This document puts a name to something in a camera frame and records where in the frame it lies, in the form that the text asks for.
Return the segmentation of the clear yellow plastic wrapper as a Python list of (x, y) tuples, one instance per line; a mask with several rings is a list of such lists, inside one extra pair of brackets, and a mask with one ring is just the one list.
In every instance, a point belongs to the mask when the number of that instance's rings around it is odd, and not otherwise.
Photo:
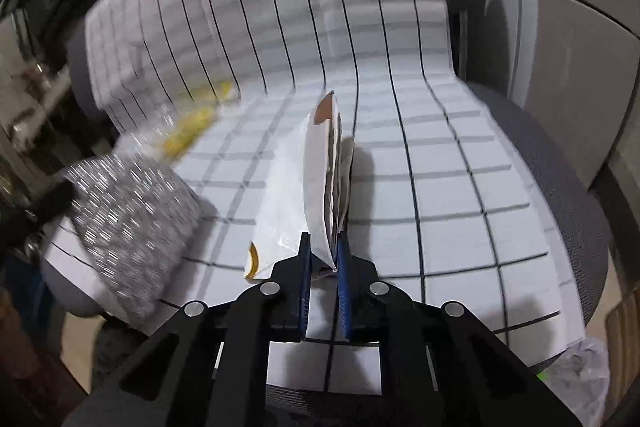
[(175, 103), (158, 106), (144, 124), (117, 140), (114, 152), (177, 161), (239, 100), (233, 81), (220, 80), (213, 87), (198, 88), (193, 98), (180, 96)]

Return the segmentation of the trash bin with plastic liner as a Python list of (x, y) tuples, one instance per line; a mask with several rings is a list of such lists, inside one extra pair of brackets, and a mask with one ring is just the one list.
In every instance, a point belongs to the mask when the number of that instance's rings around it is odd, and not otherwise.
[(611, 382), (608, 349), (601, 339), (585, 337), (570, 346), (538, 377), (583, 426), (601, 425)]

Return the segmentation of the grey office chair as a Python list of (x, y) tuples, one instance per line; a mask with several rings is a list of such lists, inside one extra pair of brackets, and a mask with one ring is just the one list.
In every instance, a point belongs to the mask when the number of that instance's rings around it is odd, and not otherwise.
[(206, 211), (145, 334), (190, 300), (252, 286), (268, 172), (332, 94), (356, 144), (357, 255), (424, 303), (465, 303), (526, 363), (584, 337), (606, 221), (532, 118), (456, 76), (446, 0), (98, 0), (68, 67), (123, 138), (222, 82), (239, 100), (175, 163)]

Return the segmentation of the white grid checked cloth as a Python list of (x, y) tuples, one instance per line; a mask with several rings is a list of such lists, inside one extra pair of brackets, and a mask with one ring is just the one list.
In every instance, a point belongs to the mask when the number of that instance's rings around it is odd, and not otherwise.
[(130, 139), (156, 116), (230, 95), (174, 165), (204, 202), (169, 282), (138, 267), (170, 228), (64, 219), (44, 257), (107, 314), (152, 333), (198, 299), (265, 280), (308, 233), (320, 259), (306, 339), (271, 347), (268, 381), (381, 388), (378, 347), (337, 318), (337, 234), (421, 303), (457, 300), (525, 364), (585, 334), (570, 262), (514, 146), (454, 72), (445, 0), (98, 0), (85, 19), (96, 105)]

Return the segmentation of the grey microfibre cloth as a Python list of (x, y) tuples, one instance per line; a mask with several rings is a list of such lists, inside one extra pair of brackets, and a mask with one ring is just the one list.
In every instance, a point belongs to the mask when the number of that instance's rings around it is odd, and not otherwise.
[(74, 188), (70, 217), (91, 265), (127, 321), (144, 323), (198, 231), (198, 196), (169, 166), (144, 155), (85, 159), (64, 179)]

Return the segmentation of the grey refrigerator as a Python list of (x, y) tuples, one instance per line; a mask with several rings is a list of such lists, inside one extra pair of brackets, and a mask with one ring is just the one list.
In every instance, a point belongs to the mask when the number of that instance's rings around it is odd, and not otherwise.
[(468, 77), (533, 116), (583, 186), (610, 155), (639, 66), (639, 0), (475, 0)]

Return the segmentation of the white paper bag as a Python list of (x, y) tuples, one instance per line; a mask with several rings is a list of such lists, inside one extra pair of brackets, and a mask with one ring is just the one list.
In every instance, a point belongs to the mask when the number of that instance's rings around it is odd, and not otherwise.
[(344, 137), (340, 108), (329, 92), (277, 143), (248, 246), (247, 280), (269, 279), (273, 265), (297, 255), (304, 232), (322, 269), (337, 270), (353, 157), (354, 140)]

